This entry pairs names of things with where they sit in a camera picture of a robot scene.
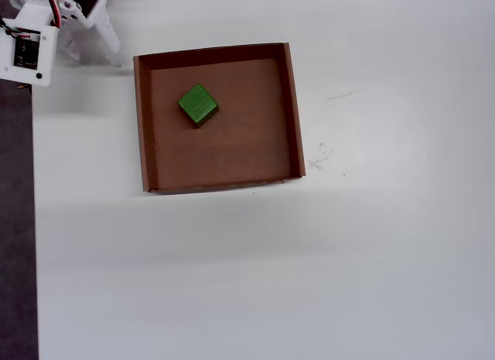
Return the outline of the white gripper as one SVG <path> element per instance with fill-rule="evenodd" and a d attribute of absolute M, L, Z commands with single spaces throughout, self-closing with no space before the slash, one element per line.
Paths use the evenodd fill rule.
<path fill-rule="evenodd" d="M 62 17 L 76 20 L 83 27 L 93 27 L 97 41 L 111 65 L 121 66 L 121 43 L 108 17 L 105 17 L 107 0 L 57 0 Z M 80 39 L 75 33 L 58 35 L 57 49 L 66 58 L 80 62 Z"/>

